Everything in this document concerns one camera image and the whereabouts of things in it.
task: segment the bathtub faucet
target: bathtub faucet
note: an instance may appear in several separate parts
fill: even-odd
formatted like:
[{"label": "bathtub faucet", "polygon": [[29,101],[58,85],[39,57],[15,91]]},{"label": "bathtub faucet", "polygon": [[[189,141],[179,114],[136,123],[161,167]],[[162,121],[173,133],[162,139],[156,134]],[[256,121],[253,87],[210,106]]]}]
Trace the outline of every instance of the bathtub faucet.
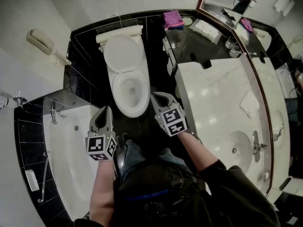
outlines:
[{"label": "bathtub faucet", "polygon": [[51,115],[52,115],[52,123],[53,124],[56,124],[57,121],[56,121],[56,113],[57,113],[57,110],[55,109],[55,101],[52,101],[52,105],[51,105]]}]

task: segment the white marble countertop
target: white marble countertop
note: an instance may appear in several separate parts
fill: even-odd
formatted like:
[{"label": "white marble countertop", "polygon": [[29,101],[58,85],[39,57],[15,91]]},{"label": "white marble countertop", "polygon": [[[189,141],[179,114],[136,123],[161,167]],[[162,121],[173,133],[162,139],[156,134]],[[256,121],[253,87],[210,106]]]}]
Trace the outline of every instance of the white marble countertop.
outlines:
[{"label": "white marble countertop", "polygon": [[[235,131],[245,133],[253,148],[252,133],[260,135],[258,113],[251,119],[241,110],[240,102],[251,90],[239,59],[211,60],[212,67],[204,70],[196,62],[178,65],[176,81],[187,122],[204,146],[220,158],[227,167],[234,165],[224,157],[224,141]],[[263,157],[251,164],[246,176],[260,189],[258,175],[263,169]]]},{"label": "white marble countertop", "polygon": [[269,58],[265,58],[263,64],[259,58],[253,58],[253,64],[261,81],[269,114],[272,118],[279,111],[283,117],[284,123],[284,140],[281,146],[274,142],[274,171],[272,187],[278,189],[279,186],[288,177],[289,161],[290,161],[290,134],[286,105],[283,92],[280,87],[275,69]]}]

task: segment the white bathtub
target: white bathtub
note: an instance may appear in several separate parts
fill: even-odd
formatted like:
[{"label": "white bathtub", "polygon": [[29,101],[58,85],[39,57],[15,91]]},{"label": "white bathtub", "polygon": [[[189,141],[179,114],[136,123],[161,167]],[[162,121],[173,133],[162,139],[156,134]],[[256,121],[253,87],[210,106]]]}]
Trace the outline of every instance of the white bathtub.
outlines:
[{"label": "white bathtub", "polygon": [[90,105],[43,116],[46,149],[62,202],[72,221],[89,211],[98,162],[86,155],[85,137],[91,117],[99,109]]},{"label": "white bathtub", "polygon": [[214,5],[232,10],[239,2],[239,0],[203,0],[205,4]]}]

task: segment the wall-mounted phone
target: wall-mounted phone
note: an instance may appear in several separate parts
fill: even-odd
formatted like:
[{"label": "wall-mounted phone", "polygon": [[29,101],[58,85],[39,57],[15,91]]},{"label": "wall-mounted phone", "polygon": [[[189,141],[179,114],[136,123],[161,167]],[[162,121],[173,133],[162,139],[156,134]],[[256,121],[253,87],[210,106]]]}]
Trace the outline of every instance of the wall-mounted phone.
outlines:
[{"label": "wall-mounted phone", "polygon": [[54,49],[54,43],[43,31],[38,28],[31,29],[27,33],[27,40],[33,45],[37,46],[46,54],[51,54],[51,62],[59,66],[63,62],[64,65],[71,65],[71,62],[60,52]]},{"label": "wall-mounted phone", "polygon": [[40,29],[30,30],[27,34],[27,40],[48,55],[53,51],[53,41]]}]

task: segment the vanity countertop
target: vanity countertop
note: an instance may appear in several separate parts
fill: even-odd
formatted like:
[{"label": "vanity countertop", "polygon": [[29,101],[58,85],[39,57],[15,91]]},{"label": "vanity countertop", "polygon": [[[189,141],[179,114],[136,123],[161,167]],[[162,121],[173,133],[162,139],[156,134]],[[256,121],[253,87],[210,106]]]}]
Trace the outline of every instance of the vanity countertop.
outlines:
[{"label": "vanity countertop", "polygon": [[[213,60],[211,64],[206,70],[199,63],[179,64],[175,77],[191,130],[226,167],[231,167],[237,160],[232,149],[225,149],[226,141],[235,132],[244,133],[252,150],[253,131],[260,135],[259,117],[255,113],[250,119],[240,108],[241,100],[251,91],[240,60]],[[263,161],[256,163],[252,152],[249,158],[246,176],[260,189],[258,174]]]},{"label": "vanity countertop", "polygon": [[[222,35],[218,44],[214,44],[194,32],[189,26],[185,25],[183,30],[172,29],[165,31],[177,63],[195,61],[203,65],[208,60],[231,58],[229,49],[225,47],[228,37]],[[257,36],[254,33],[249,33],[249,36],[250,41],[246,45],[246,49],[248,52],[257,53],[257,55],[250,56],[252,58],[259,57],[260,53],[263,52],[265,57],[268,57]]]}]

